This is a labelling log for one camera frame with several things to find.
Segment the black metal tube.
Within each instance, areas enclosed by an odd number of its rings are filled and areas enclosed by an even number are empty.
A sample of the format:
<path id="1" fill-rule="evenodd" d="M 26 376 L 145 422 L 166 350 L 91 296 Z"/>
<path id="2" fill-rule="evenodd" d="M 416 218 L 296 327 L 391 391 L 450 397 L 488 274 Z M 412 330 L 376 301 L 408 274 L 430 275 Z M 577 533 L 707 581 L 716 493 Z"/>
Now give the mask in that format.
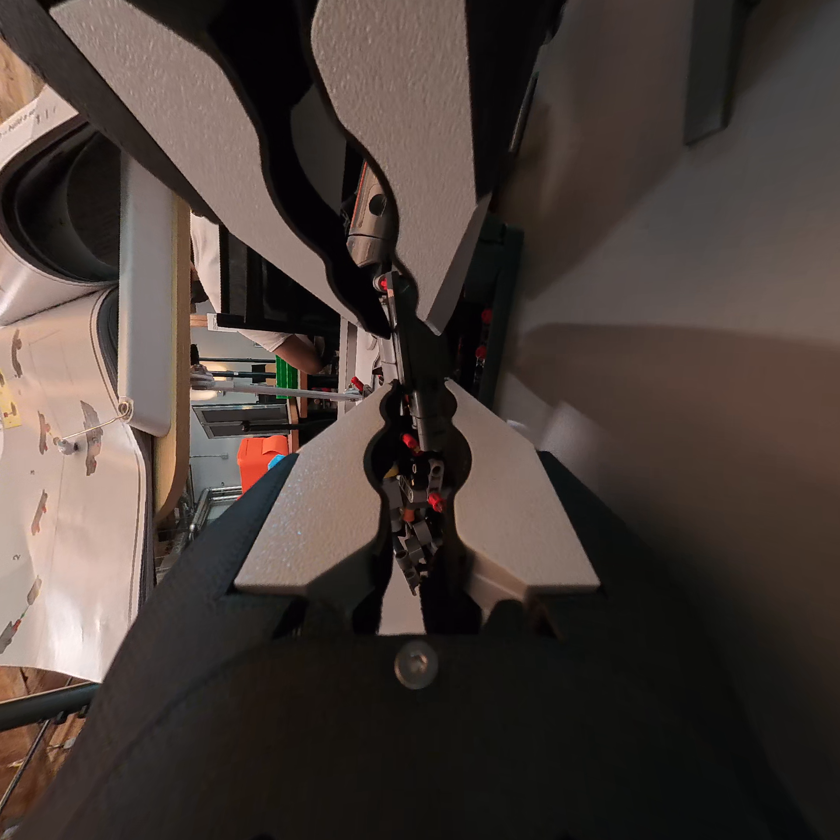
<path id="1" fill-rule="evenodd" d="M 1 732 L 34 725 L 89 708 L 100 684 L 82 682 L 1 701 Z"/>

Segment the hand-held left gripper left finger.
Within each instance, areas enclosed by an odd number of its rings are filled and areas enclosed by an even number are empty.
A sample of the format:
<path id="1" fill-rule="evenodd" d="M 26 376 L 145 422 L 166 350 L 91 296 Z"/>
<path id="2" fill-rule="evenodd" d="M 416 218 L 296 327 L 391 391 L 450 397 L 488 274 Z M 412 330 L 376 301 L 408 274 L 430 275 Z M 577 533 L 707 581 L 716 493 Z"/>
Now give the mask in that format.
<path id="1" fill-rule="evenodd" d="M 301 447 L 234 579 L 247 595 L 326 602 L 377 631 L 392 576 L 390 527 L 372 453 L 392 384 Z"/>

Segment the white book holder plate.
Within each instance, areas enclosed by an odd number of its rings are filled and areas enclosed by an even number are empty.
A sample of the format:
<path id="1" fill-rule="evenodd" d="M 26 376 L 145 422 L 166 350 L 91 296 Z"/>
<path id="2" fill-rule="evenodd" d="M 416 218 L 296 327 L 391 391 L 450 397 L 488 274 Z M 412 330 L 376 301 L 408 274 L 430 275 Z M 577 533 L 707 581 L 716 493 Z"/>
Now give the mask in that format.
<path id="1" fill-rule="evenodd" d="M 119 221 L 119 406 L 129 425 L 160 438 L 172 425 L 176 204 L 127 154 Z"/>

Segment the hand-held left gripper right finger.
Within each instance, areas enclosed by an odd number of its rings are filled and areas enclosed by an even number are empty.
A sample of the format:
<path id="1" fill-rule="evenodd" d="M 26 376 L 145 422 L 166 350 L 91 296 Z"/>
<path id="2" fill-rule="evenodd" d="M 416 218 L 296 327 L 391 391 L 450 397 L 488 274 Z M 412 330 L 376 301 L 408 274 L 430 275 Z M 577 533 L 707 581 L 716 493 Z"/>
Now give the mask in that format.
<path id="1" fill-rule="evenodd" d="M 452 380 L 443 631 L 475 633 L 502 602 L 589 595 L 601 580 L 536 448 Z"/>

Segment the lego instruction booklet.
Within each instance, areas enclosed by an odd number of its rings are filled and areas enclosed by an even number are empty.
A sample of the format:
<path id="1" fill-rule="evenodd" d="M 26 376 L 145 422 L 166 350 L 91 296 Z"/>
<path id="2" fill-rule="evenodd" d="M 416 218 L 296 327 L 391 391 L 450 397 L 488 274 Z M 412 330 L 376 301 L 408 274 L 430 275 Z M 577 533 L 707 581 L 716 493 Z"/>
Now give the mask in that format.
<path id="1" fill-rule="evenodd" d="M 145 596 L 119 418 L 120 151 L 45 87 L 2 124 L 2 665 L 102 681 Z"/>

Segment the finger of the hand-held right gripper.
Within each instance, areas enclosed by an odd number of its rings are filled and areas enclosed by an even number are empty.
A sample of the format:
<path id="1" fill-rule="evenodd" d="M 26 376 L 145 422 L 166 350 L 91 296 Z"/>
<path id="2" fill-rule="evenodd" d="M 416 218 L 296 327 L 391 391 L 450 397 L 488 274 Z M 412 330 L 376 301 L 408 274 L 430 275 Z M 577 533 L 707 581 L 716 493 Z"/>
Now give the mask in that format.
<path id="1" fill-rule="evenodd" d="M 313 81 L 295 2 L 57 2 L 49 16 L 211 215 L 347 319 L 388 335 L 292 113 Z"/>
<path id="2" fill-rule="evenodd" d="M 377 164 L 416 315 L 441 334 L 489 198 L 476 194 L 465 2 L 293 2 L 310 72 Z"/>

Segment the grey lego car model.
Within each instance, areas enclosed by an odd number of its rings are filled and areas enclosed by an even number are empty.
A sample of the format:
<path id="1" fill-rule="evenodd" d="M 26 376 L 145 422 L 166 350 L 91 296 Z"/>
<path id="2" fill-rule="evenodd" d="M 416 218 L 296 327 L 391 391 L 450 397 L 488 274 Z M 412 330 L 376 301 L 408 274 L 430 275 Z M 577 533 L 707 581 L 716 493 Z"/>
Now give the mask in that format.
<path id="1" fill-rule="evenodd" d="M 342 206 L 348 223 L 348 248 L 353 261 L 372 273 L 374 288 L 386 294 L 379 280 L 395 238 L 395 217 L 384 188 L 368 164 L 361 168 L 354 202 Z M 513 292 L 522 257 L 523 232 L 486 216 L 480 229 L 464 289 L 446 330 L 453 361 L 451 378 L 491 409 L 494 406 L 501 357 L 508 333 Z M 347 386 L 365 395 L 397 378 L 397 355 L 392 339 L 357 331 L 355 347 L 348 343 Z M 423 455 L 419 434 L 402 421 L 399 455 L 385 474 L 395 563 L 413 595 L 434 565 L 444 540 L 443 527 L 450 487 L 443 460 Z"/>

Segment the grey lego wedge plate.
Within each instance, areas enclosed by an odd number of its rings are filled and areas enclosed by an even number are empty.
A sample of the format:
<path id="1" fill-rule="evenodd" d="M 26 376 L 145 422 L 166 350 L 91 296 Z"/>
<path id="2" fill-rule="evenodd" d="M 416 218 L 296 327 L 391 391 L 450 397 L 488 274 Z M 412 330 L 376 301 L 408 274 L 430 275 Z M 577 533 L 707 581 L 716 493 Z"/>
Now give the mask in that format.
<path id="1" fill-rule="evenodd" d="M 743 1 L 695 1 L 692 10 L 683 143 L 697 144 L 727 128 L 744 29 Z"/>

